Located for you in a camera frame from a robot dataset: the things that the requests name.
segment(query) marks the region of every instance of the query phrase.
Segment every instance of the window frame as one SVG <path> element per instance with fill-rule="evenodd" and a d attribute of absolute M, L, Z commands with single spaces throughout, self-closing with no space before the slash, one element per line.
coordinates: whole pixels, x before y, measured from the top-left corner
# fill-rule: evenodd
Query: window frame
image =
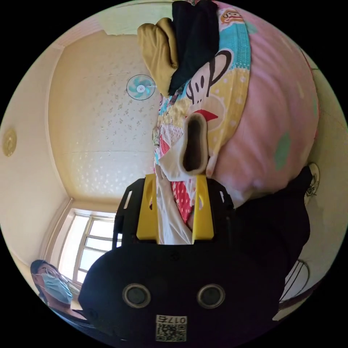
<path fill-rule="evenodd" d="M 71 223 L 69 225 L 69 228 L 68 228 L 68 230 L 67 230 L 67 232 L 65 234 L 64 242 L 63 242 L 63 245 L 62 245 L 62 247 L 60 249 L 59 258 L 58 258 L 58 267 L 59 267 L 59 264 L 60 264 L 60 261 L 61 261 L 61 256 L 62 256 L 62 252 L 63 252 L 64 246 L 65 246 L 65 243 L 66 243 L 66 239 L 67 239 L 67 237 L 69 235 L 69 232 L 71 230 L 71 227 L 73 225 L 75 217 L 76 216 L 81 216 L 81 217 L 88 218 L 88 221 L 87 221 L 86 226 L 85 226 L 84 231 L 83 231 L 82 238 L 80 240 L 78 252 L 77 252 L 77 255 L 76 255 L 76 258 L 75 258 L 75 264 L 74 264 L 74 271 L 73 271 L 72 279 L 70 279 L 70 278 L 65 276 L 72 284 L 78 285 L 79 287 L 81 287 L 82 283 L 77 280 L 78 271 L 88 272 L 88 270 L 85 270 L 85 269 L 80 267 L 83 251 L 86 249 L 86 250 L 92 250 L 92 251 L 103 252 L 103 253 L 107 253 L 108 252 L 108 250 L 96 249 L 96 248 L 92 248 L 92 247 L 86 246 L 87 238 L 93 238 L 93 239 L 98 239 L 98 240 L 107 240 L 107 241 L 112 241 L 113 240 L 113 238 L 99 237 L 99 236 L 92 236 L 92 235 L 90 235 L 90 232 L 91 232 L 92 226 L 93 226 L 93 222 L 94 221 L 114 222 L 115 221 L 116 212 L 115 213 L 103 213 L 103 212 L 100 212 L 100 215 L 98 215 L 97 212 L 87 212 L 87 211 L 74 210 L 73 214 L 74 214 L 74 216 L 73 216 L 72 221 L 71 221 Z"/>

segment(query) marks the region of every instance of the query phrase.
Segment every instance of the round light fixture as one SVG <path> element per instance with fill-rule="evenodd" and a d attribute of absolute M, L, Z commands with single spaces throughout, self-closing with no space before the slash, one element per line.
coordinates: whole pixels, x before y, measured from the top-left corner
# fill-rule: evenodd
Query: round light fixture
<path fill-rule="evenodd" d="M 5 156 L 10 157 L 17 146 L 17 134 L 14 129 L 9 129 L 3 137 L 3 152 Z"/>

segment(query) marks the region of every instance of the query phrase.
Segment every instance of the yellow bracket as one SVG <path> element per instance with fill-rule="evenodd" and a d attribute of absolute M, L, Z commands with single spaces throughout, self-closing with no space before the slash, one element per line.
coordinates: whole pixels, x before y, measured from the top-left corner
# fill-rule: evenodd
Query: yellow bracket
<path fill-rule="evenodd" d="M 194 244 L 195 240 L 211 240 L 213 237 L 214 228 L 211 217 L 207 178 L 205 175 L 197 175 L 192 244 Z"/>
<path fill-rule="evenodd" d="M 137 238 L 139 240 L 155 240 L 157 244 L 160 241 L 158 235 L 158 217 L 156 200 L 156 175 L 149 174 L 145 176 L 144 191 L 142 194 L 139 222 L 137 229 Z"/>

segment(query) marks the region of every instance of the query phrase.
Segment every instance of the camera lens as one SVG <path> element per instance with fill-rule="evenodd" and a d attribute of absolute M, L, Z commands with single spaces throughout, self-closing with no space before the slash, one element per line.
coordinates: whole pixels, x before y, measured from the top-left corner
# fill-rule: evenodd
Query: camera lens
<path fill-rule="evenodd" d="M 123 301 L 132 308 L 144 308 L 150 300 L 150 292 L 144 285 L 129 284 L 123 290 Z"/>
<path fill-rule="evenodd" d="M 224 289 L 216 284 L 209 284 L 202 287 L 197 294 L 199 305 L 206 309 L 213 309 L 220 306 L 224 302 L 224 299 Z"/>

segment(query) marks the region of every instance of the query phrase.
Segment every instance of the woman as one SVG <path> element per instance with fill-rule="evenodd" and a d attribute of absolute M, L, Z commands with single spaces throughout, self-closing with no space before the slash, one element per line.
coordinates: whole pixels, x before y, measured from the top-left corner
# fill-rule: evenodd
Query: woman
<path fill-rule="evenodd" d="M 30 272 L 39 290 L 39 297 L 61 319 L 89 337 L 107 345 L 114 345 L 115 337 L 96 329 L 83 316 L 83 311 L 71 308 L 73 299 L 71 291 L 77 294 L 79 290 L 61 275 L 56 267 L 45 260 L 35 260 L 30 265 Z"/>
<path fill-rule="evenodd" d="M 30 266 L 30 272 L 35 286 L 39 290 L 39 297 L 54 312 L 64 314 L 65 317 L 68 315 L 85 320 L 82 311 L 71 308 L 73 299 L 71 290 L 73 292 L 78 292 L 78 290 L 60 274 L 56 267 L 45 260 L 35 260 Z"/>

